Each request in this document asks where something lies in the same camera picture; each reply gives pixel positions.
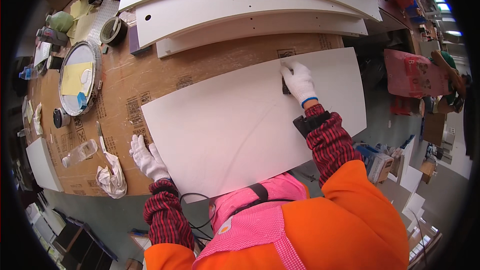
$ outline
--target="glove blue cuff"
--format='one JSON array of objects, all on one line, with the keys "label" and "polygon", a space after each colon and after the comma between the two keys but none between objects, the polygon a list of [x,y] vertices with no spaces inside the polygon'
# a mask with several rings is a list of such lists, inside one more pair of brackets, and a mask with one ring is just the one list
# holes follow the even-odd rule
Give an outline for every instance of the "glove blue cuff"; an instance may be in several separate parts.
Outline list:
[{"label": "glove blue cuff", "polygon": [[307,98],[307,99],[303,100],[303,102],[301,103],[301,107],[302,107],[302,109],[303,109],[303,104],[304,104],[304,103],[306,103],[306,102],[307,102],[307,101],[309,101],[309,100],[312,100],[312,99],[316,99],[316,100],[318,100],[318,98],[317,98],[317,97],[309,97],[309,98]]}]

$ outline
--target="bottle cap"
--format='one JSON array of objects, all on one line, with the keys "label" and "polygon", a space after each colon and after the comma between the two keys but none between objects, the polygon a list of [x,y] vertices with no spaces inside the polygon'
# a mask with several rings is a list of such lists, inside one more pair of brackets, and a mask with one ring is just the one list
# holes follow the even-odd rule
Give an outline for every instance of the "bottle cap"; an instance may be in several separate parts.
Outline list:
[{"label": "bottle cap", "polygon": [[68,166],[70,166],[70,157],[66,156],[61,159],[61,163],[63,164],[63,167],[68,168]]}]

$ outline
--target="yellow paper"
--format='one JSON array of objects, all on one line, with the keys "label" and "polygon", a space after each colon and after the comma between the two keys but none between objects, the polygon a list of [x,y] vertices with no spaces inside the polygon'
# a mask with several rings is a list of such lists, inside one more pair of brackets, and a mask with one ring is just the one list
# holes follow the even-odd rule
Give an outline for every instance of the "yellow paper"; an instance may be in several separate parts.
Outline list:
[{"label": "yellow paper", "polygon": [[[75,63],[64,66],[60,87],[61,94],[77,96],[78,93],[82,91],[83,87],[80,78],[82,77],[83,72],[87,69],[92,69],[92,66],[92,62]],[[85,97],[88,97],[88,93],[90,93],[90,88],[87,93],[85,93]]]},{"label": "yellow paper", "polygon": [[88,4],[88,0],[77,0],[70,6],[70,15],[77,20],[81,16],[87,15],[94,6]]},{"label": "yellow paper", "polygon": [[88,34],[90,33],[93,22],[95,22],[96,18],[97,14],[93,13],[84,15],[83,17],[78,19],[77,27],[75,28],[75,41],[73,44],[81,40],[86,40],[88,38]]}]

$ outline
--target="window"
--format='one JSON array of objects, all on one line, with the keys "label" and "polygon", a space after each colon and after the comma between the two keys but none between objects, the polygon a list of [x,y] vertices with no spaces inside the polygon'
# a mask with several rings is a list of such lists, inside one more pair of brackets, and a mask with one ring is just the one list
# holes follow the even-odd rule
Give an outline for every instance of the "window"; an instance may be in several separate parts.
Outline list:
[{"label": "window", "polygon": [[449,33],[449,34],[451,34],[451,35],[459,36],[459,37],[462,35],[461,32],[456,31],[456,30],[447,30],[445,33]]},{"label": "window", "polygon": [[439,3],[437,5],[441,11],[450,11],[450,7],[448,6],[447,3]]}]

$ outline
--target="gloved hand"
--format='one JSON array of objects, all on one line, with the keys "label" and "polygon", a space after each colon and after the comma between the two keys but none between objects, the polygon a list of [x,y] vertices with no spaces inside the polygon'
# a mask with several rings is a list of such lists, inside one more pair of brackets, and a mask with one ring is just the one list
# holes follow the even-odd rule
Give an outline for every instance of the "gloved hand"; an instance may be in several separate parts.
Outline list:
[{"label": "gloved hand", "polygon": [[285,80],[285,85],[298,103],[303,107],[303,104],[310,99],[318,100],[309,68],[297,61],[285,63],[285,65],[286,67],[280,68],[280,72]]},{"label": "gloved hand", "polygon": [[140,168],[140,171],[147,177],[158,182],[162,178],[170,178],[167,166],[164,164],[160,153],[154,143],[145,147],[143,135],[133,135],[130,143],[130,155],[133,157],[135,164]]}]

